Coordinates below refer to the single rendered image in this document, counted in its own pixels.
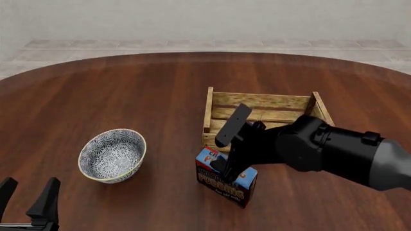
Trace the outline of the patterned blue-white ceramic bowl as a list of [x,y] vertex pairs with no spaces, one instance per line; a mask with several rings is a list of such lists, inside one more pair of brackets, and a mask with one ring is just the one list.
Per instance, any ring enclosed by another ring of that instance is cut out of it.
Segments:
[[118,128],[98,134],[81,150],[78,168],[83,176],[104,184],[116,184],[133,176],[146,154],[144,137]]

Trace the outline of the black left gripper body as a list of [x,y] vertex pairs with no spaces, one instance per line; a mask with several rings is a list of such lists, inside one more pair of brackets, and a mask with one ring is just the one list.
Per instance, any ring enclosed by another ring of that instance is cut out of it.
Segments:
[[32,219],[31,223],[0,223],[0,231],[58,231],[59,219]]

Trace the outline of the flat plate on black stalk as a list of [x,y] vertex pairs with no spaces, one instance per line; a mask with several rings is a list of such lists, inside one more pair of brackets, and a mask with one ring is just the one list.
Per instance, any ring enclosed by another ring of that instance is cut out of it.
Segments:
[[251,125],[247,122],[252,109],[240,103],[234,113],[228,118],[214,139],[218,148],[227,147],[230,144],[242,142],[244,140],[243,129],[248,130]]

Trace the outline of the wooden slat tray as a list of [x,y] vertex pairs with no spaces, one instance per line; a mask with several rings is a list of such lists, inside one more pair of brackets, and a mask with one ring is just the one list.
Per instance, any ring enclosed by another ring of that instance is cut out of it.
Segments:
[[335,125],[318,92],[312,92],[310,96],[282,96],[215,92],[209,87],[202,133],[204,146],[218,151],[229,151],[228,146],[218,148],[214,139],[240,103],[252,109],[247,121],[262,121],[267,128],[290,124],[303,114],[318,117],[331,126]]

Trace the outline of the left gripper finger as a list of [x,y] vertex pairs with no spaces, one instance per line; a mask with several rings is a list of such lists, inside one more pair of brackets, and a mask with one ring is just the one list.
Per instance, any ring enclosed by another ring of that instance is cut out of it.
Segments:
[[32,223],[58,223],[58,194],[60,180],[51,177],[36,202],[28,209],[26,215]]
[[17,188],[18,182],[11,177],[5,178],[0,183],[0,218],[3,217],[6,206]]

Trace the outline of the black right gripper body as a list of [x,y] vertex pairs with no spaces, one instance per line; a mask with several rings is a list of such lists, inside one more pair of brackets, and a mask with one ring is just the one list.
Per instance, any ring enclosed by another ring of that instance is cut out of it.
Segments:
[[262,121],[250,123],[246,121],[234,134],[231,140],[231,149],[225,165],[225,174],[240,174],[253,165],[254,150],[258,146],[258,138],[266,126]]

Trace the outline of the chocolate pudding box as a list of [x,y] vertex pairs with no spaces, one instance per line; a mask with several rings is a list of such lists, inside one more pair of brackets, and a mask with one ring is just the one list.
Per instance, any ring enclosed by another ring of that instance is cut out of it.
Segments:
[[258,171],[249,167],[232,183],[224,182],[220,172],[212,167],[211,162],[227,159],[228,156],[208,146],[204,147],[195,159],[197,181],[224,198],[245,208],[254,194]]

